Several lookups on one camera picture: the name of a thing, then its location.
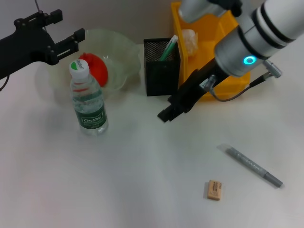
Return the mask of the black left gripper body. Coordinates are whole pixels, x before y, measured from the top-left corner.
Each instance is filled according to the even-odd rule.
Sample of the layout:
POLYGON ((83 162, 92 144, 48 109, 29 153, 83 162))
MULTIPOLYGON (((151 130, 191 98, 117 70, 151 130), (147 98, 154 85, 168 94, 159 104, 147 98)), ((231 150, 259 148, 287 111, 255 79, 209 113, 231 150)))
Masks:
POLYGON ((43 29, 46 27, 45 14, 40 10, 26 18, 16 19, 14 33, 0 40, 1 79, 34 62, 57 63, 55 43, 43 29))

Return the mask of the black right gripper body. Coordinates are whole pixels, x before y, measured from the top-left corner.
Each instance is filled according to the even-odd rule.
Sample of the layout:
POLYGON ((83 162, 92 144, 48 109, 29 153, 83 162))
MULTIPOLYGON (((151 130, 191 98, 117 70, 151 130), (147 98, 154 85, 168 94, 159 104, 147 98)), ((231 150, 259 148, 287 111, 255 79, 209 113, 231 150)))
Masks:
POLYGON ((215 59, 209 61, 203 68, 194 70, 188 79, 180 86, 177 93, 169 98, 171 103, 171 116, 178 116, 187 113, 207 92, 200 87, 200 84, 216 76, 215 85, 224 81, 228 74, 225 73, 216 63, 215 59))

